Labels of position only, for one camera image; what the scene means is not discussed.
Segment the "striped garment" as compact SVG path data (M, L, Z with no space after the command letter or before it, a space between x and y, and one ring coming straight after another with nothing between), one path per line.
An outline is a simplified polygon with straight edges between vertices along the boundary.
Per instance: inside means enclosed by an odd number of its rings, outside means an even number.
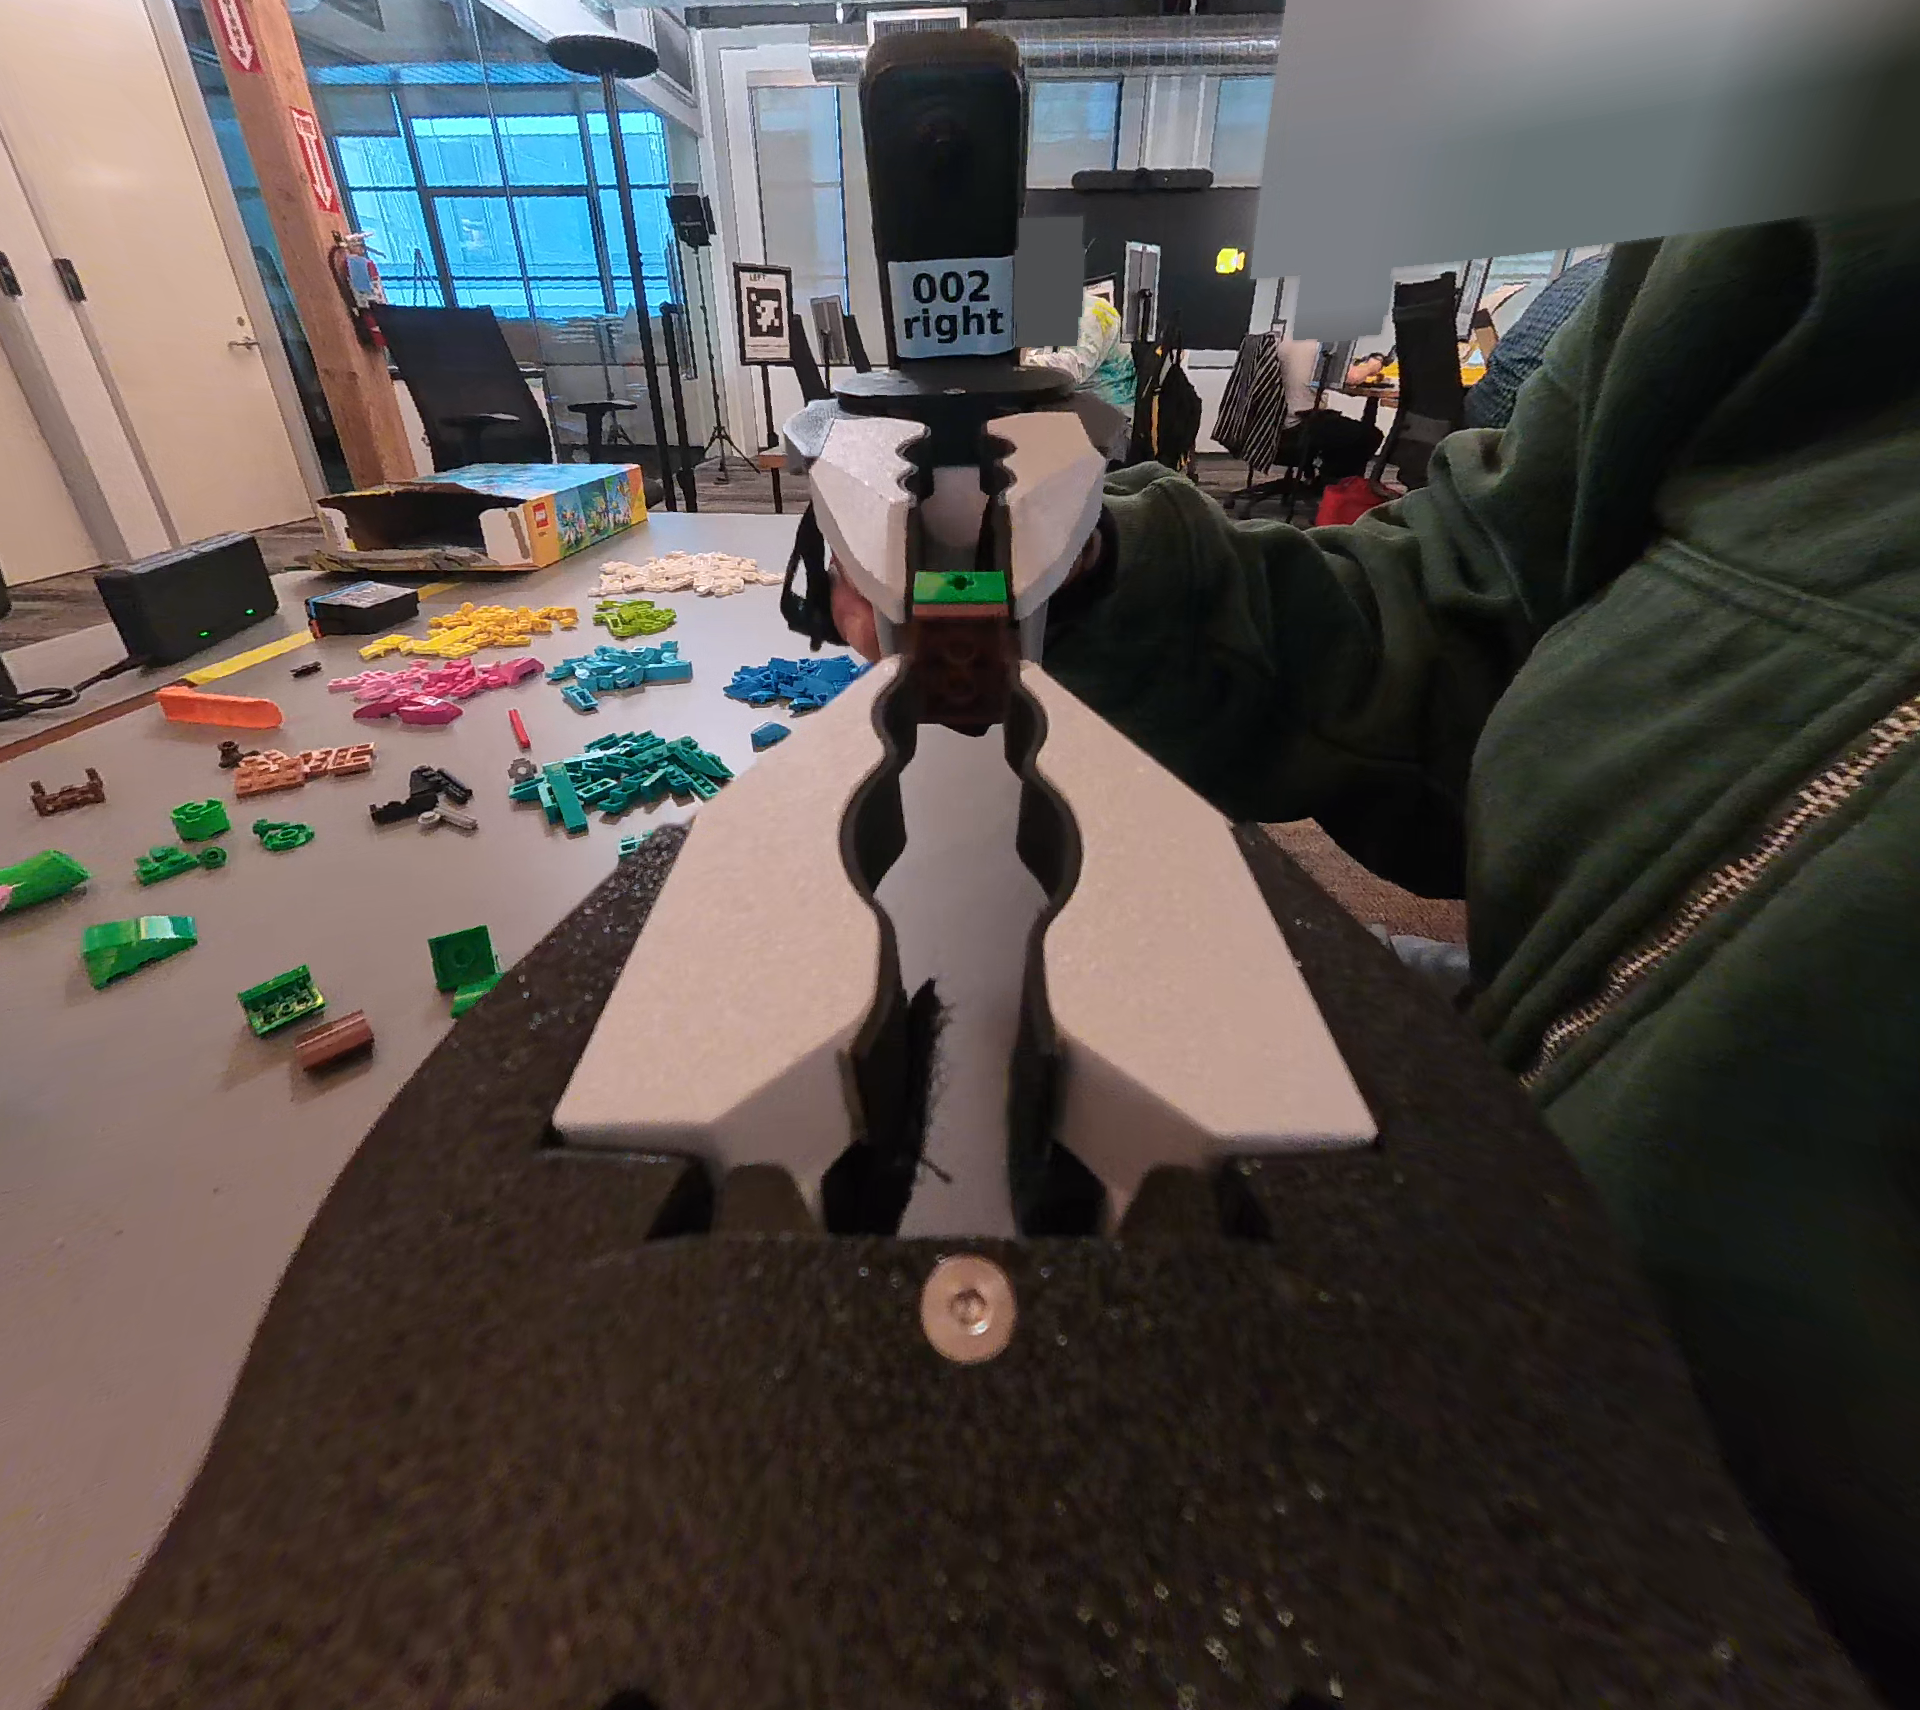
M1285 331L1245 336L1217 405L1211 440L1254 474L1274 468L1286 427L1286 349Z

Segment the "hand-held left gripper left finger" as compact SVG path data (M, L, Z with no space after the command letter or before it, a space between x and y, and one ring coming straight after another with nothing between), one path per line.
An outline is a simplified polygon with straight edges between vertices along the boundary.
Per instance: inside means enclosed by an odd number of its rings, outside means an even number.
M853 1144L847 1057L883 969L843 825L883 772L897 678L876 664L702 805L552 1119L564 1148L776 1168L821 1196Z

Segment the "green and brown lego assembly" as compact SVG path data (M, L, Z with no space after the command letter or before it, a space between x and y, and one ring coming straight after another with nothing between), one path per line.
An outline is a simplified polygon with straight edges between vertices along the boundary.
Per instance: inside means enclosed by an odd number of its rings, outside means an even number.
M1004 724L1022 660L1004 571L918 571L901 635L923 724L973 738Z

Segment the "black wall screen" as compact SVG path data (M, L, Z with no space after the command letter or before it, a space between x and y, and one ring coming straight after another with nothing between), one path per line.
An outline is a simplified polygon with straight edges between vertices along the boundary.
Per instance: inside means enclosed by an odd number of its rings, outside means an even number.
M1128 281L1132 247L1157 249L1155 325L1178 326L1188 351L1238 351L1256 314L1260 187L1221 185L1208 168L1079 170L1071 202L1083 214L1088 270Z

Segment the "pile of yellow lego pieces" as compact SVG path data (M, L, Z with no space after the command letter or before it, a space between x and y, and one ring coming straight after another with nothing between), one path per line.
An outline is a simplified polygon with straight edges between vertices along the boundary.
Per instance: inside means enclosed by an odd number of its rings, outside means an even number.
M537 639L568 634L577 626L574 607L464 604L431 613L421 635L386 635L359 647L364 663L407 656L430 660L469 660L484 651L526 651Z

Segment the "pile of teal lego pieces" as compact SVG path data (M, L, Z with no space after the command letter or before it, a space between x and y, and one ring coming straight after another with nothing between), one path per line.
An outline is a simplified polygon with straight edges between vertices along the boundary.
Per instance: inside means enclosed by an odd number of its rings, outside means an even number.
M557 762L520 758L509 770L509 801L580 836L597 817L618 822L669 801L710 801L732 783L732 766L694 738L613 734Z

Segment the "red fire extinguisher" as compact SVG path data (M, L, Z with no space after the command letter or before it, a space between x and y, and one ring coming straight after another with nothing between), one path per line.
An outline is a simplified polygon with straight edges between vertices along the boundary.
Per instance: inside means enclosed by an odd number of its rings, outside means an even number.
M389 342L381 314L389 305L386 282L368 255L368 239L359 232L336 232L329 249L329 267L342 291L359 344L386 354Z

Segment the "group of green lego pieces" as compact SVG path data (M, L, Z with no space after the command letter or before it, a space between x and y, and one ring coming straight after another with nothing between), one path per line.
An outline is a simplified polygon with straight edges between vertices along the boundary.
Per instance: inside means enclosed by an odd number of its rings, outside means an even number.
M142 886L156 886L196 873L217 873L226 865L230 851L223 846L223 836L230 833L230 817L223 805L205 800L180 807L174 822L180 839L177 844L156 844L147 854L136 857L134 873ZM314 839L313 825L300 819L270 817L258 817L252 824L252 833L258 848L270 854L296 853ZM92 988L108 988L196 945L197 925L190 915L147 914L95 923L84 931L84 974ZM487 929L434 935L430 957L437 988L452 996L456 1015L481 1002L503 978ZM240 992L236 1003L252 1034L262 1040L328 1012L328 999L304 965Z

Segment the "black mesh chair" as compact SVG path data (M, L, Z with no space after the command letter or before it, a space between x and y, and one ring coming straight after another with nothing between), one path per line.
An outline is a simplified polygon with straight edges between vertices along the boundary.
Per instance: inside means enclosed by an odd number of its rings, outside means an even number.
M1429 482L1439 446L1463 427L1457 300L1461 276L1453 267L1429 281L1394 284L1398 403L1380 455L1407 492Z

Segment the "black office chair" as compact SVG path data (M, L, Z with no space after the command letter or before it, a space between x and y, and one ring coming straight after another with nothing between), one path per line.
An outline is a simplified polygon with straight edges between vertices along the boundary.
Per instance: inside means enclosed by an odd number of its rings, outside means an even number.
M493 308L384 305L374 320L414 397L434 468L650 466L622 389L622 320L503 322Z

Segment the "pile of pink lego pieces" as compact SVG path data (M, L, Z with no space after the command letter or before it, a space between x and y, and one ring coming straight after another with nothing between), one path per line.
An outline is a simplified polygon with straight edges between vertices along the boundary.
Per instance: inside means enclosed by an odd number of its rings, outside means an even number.
M353 719L398 722L407 725L446 725L464 716L469 702L491 690L518 690L546 672L537 658L507 658L493 664L473 660L409 660L375 664L359 674L335 678L328 690L353 699Z

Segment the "pile of white lego pieces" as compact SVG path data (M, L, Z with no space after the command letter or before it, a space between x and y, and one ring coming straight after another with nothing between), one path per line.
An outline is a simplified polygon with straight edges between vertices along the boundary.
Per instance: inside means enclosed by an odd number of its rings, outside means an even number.
M735 598L753 588L780 588L777 571L739 554L660 554L638 562L599 568L596 598L603 601L658 599L674 595Z

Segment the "open lego set box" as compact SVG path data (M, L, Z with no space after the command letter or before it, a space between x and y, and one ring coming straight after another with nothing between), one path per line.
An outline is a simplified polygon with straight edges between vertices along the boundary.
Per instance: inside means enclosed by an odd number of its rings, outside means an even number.
M335 492L322 571L525 572L648 522L648 474L619 464L481 464Z

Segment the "cream door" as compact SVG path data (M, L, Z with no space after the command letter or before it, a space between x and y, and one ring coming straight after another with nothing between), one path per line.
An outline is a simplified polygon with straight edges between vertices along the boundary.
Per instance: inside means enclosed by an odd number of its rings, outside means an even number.
M4 562L10 582L34 582L61 562L63 492L50 479L50 453L13 355L4 345Z
M308 522L313 446L169 0L5 0L5 146L41 358L113 537L144 556Z

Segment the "black floor lamp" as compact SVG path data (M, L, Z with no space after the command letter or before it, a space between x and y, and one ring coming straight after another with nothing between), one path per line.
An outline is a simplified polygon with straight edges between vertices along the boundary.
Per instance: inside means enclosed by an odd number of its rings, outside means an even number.
M675 470L675 450L669 436L666 403L660 395L658 344L653 333L653 311L648 305L643 259L637 237L637 204L630 168L626 137L622 126L622 107L618 82L637 82L658 71L658 53L635 38L613 35L568 35L546 43L546 56L568 74L597 80L603 93L603 112L610 131L610 154L615 191L619 200L619 228L626 247L632 297L637 311L637 333L642 344L642 366L648 389L648 411L653 420L653 449L658 455L660 496L669 512L681 510L681 474Z

